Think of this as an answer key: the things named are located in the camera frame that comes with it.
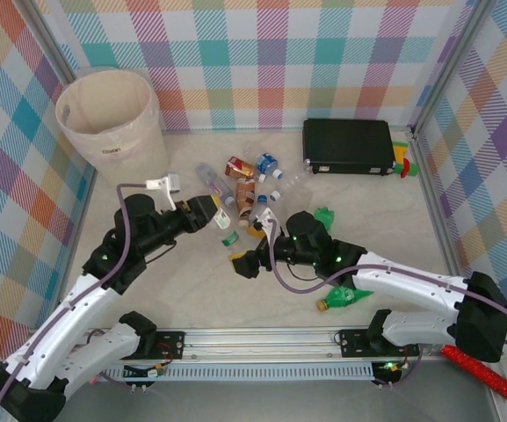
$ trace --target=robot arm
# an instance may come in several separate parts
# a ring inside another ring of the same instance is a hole
[[[379,310],[366,334],[377,353],[392,344],[455,344],[476,359],[500,360],[507,316],[452,289],[473,292],[507,309],[505,297],[489,276],[474,273],[465,279],[396,264],[363,247],[331,238],[323,224],[307,212],[288,219],[289,236],[284,236],[270,209],[257,218],[256,224],[267,237],[254,251],[234,256],[232,260],[235,271],[246,278],[257,277],[261,266],[273,270],[268,239],[277,230],[280,236],[274,239],[275,261],[312,266],[318,277],[325,280],[331,277],[336,286],[392,295],[429,310],[410,314]],[[354,266],[358,268],[356,271],[347,270]],[[427,280],[437,280],[443,287]]]
[[[169,178],[157,182],[163,193],[161,214],[148,195],[126,198],[130,247],[120,269],[99,285],[119,263],[125,245],[125,221],[119,210],[114,215],[115,228],[92,252],[83,266],[83,275],[64,301],[27,342],[0,362],[0,392],[13,378],[1,405],[19,421],[54,420],[67,399],[104,367],[137,350],[146,355],[155,345],[156,326],[137,312],[130,312],[105,335],[72,352],[93,318],[117,301],[146,269],[149,254],[165,245],[174,246],[180,234],[202,229],[218,209],[219,202],[210,195],[174,203]]]

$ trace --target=green plastic bottle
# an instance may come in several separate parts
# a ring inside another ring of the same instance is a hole
[[[335,211],[330,211],[327,207],[317,208],[314,217],[323,223],[328,233],[331,231],[331,224],[335,221]]]
[[[348,287],[335,287],[326,296],[325,299],[317,301],[317,308],[320,312],[325,312],[329,308],[344,308],[354,302],[358,302],[363,297],[371,295],[373,292],[366,290],[353,290]]]

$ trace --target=black case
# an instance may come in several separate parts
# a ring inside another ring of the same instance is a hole
[[[307,119],[302,143],[304,161],[309,160],[314,173],[385,176],[395,166],[386,121]]]

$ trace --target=trash bin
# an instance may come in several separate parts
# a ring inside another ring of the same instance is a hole
[[[126,70],[82,77],[55,110],[63,133],[111,185],[143,183],[167,171],[159,102],[143,77]]]

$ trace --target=red cylinder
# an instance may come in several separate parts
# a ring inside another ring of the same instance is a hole
[[[447,345],[443,347],[441,353],[469,374],[473,375],[474,378],[483,382],[497,394],[507,399],[507,380],[500,374],[492,371],[472,356],[468,356],[458,347]]]

